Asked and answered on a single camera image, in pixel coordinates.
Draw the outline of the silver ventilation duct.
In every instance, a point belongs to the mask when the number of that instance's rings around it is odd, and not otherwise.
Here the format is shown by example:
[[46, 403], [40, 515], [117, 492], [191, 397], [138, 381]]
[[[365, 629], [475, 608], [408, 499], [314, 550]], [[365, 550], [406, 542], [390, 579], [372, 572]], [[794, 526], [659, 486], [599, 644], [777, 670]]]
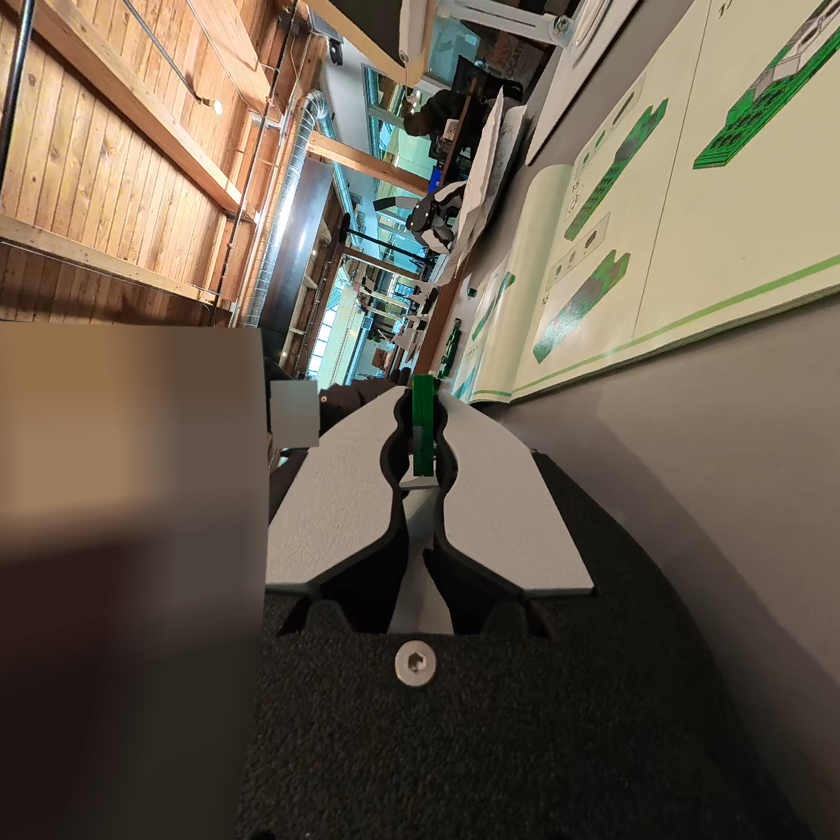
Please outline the silver ventilation duct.
[[281, 156], [281, 183], [274, 210], [270, 215], [268, 234], [261, 252], [256, 279], [251, 284], [247, 298], [238, 308], [237, 325], [257, 328], [266, 303], [271, 278], [280, 255], [282, 239], [286, 233], [291, 208], [298, 190], [303, 165], [307, 157], [308, 142], [321, 118], [328, 114], [329, 106], [322, 91], [314, 89], [297, 101], [283, 124], [285, 145]]

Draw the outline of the black white gripper device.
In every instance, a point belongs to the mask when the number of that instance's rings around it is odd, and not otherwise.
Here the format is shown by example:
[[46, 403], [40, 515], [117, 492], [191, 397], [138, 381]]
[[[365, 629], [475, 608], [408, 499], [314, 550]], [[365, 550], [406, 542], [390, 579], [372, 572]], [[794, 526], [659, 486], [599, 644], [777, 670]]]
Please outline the black white gripper device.
[[384, 197], [374, 200], [373, 207], [378, 213], [389, 208], [409, 210], [405, 226], [420, 245], [437, 255], [459, 255], [465, 251], [467, 241], [459, 239], [460, 211], [467, 185], [467, 181], [452, 182], [424, 198]]

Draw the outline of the black metal stand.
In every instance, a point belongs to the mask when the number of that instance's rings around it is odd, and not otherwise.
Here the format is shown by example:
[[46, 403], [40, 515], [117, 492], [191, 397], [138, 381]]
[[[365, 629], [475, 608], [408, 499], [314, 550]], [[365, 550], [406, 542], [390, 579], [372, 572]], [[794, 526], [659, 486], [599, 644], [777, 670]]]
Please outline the black metal stand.
[[438, 262], [439, 255], [436, 255], [429, 250], [419, 253], [410, 249], [402, 248], [393, 242], [369, 236], [364, 232], [356, 230], [353, 226], [353, 222], [354, 219], [349, 213], [346, 213], [343, 216], [341, 226], [339, 228], [339, 243], [341, 245], [349, 245], [350, 243], [357, 245], [365, 242], [379, 247], [384, 255], [404, 256], [420, 266], [435, 266]]

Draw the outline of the black ceiling pipe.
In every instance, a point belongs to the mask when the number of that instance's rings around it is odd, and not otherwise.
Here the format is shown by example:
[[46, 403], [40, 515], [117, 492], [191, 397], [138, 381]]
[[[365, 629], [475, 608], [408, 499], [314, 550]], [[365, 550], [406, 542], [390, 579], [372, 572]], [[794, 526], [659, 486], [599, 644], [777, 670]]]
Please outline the black ceiling pipe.
[[17, 112], [18, 96], [24, 76], [25, 59], [34, 26], [36, 5], [36, 1], [23, 1], [18, 13], [14, 49], [7, 76], [7, 87], [3, 102], [3, 115], [1, 121], [2, 190], [4, 189], [5, 184], [7, 162], [11, 151], [14, 121]]

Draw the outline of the grey desk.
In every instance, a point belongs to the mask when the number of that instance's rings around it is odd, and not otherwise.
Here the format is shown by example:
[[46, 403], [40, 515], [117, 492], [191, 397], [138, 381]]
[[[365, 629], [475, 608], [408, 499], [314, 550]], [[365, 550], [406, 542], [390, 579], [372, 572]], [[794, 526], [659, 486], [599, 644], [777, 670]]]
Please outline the grey desk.
[[[572, 165], [694, 2], [642, 2], [534, 162]], [[479, 402], [632, 534], [688, 606], [774, 776], [838, 838], [838, 289], [521, 400]]]

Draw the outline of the open instruction booklet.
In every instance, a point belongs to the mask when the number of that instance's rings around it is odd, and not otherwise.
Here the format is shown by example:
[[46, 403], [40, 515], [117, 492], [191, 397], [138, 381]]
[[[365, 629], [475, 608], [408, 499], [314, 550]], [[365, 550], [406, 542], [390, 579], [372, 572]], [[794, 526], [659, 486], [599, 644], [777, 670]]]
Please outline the open instruction booklet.
[[839, 2], [694, 2], [532, 180], [451, 385], [509, 403], [838, 289]]

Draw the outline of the white divider bracket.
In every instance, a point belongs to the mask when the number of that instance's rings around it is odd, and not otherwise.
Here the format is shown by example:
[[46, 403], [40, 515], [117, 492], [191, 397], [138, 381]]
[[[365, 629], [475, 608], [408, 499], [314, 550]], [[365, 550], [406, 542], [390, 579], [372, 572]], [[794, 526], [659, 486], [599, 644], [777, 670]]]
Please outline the white divider bracket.
[[494, 1], [437, 1], [436, 14], [545, 45], [567, 47], [575, 23], [566, 16], [535, 14]]

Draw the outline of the white paper sheets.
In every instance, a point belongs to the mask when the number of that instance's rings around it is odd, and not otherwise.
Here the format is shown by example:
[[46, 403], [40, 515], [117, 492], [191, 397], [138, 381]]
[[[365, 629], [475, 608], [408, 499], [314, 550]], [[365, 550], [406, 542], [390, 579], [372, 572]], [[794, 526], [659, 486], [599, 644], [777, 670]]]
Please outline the white paper sheets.
[[462, 195], [457, 237], [450, 250], [456, 267], [464, 263], [494, 211], [522, 141], [526, 111], [525, 105], [515, 104], [504, 91], [492, 105]]

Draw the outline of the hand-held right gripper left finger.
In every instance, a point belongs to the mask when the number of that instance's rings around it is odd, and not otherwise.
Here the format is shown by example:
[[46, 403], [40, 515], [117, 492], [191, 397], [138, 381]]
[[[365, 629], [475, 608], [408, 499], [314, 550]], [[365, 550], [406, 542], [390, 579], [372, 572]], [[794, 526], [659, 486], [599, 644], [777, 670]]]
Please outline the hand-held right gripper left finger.
[[354, 631], [386, 633], [407, 567], [411, 408], [394, 386], [308, 450], [268, 526], [267, 592], [336, 602]]

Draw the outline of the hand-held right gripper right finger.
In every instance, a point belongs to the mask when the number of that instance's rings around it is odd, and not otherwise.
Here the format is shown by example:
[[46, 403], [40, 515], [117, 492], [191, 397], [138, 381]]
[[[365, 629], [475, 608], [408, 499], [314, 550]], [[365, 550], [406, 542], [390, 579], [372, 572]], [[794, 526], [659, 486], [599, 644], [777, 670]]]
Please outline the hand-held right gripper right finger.
[[450, 394], [436, 408], [439, 493], [424, 562], [454, 633], [481, 634], [494, 613], [514, 613], [530, 628], [534, 603], [593, 595], [529, 447]]

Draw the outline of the green brick plate assembly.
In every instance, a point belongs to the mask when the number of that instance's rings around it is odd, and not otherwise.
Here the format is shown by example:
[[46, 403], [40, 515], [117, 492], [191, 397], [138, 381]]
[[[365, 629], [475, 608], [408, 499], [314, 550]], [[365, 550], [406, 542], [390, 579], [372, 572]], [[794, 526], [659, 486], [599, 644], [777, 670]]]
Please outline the green brick plate assembly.
[[413, 475], [435, 476], [435, 401], [437, 380], [431, 374], [412, 379]]

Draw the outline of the black desk divider panel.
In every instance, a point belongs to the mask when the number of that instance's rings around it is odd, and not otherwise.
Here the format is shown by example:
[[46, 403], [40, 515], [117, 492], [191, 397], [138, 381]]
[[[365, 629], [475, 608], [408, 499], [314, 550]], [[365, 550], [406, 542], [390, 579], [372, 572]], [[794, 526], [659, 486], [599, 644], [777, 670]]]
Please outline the black desk divider panel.
[[435, 1], [307, 1], [386, 77], [414, 88], [427, 70]]

